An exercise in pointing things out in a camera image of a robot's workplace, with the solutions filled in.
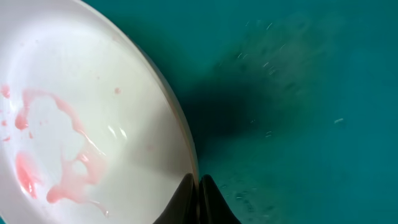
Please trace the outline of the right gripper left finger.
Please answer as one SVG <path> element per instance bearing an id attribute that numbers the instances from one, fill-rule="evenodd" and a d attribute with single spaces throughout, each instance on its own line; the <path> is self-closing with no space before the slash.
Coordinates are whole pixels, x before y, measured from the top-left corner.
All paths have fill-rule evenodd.
<path id="1" fill-rule="evenodd" d="M 193 174 L 184 176 L 154 224 L 196 224 L 196 188 Z"/>

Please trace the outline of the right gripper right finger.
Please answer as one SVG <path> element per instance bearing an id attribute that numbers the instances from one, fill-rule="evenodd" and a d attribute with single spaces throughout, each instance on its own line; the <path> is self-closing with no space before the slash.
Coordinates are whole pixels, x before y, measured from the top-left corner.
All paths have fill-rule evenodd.
<path id="1" fill-rule="evenodd" d="M 241 224 L 208 174 L 200 181 L 199 204 L 201 224 Z"/>

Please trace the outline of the white plate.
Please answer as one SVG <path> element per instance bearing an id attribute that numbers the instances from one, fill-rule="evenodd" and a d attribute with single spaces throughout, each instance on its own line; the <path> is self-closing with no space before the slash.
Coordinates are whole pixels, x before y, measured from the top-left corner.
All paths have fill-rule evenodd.
<path id="1" fill-rule="evenodd" d="M 167 81 L 83 1 L 1 2 L 1 217 L 154 223 L 196 174 Z"/>

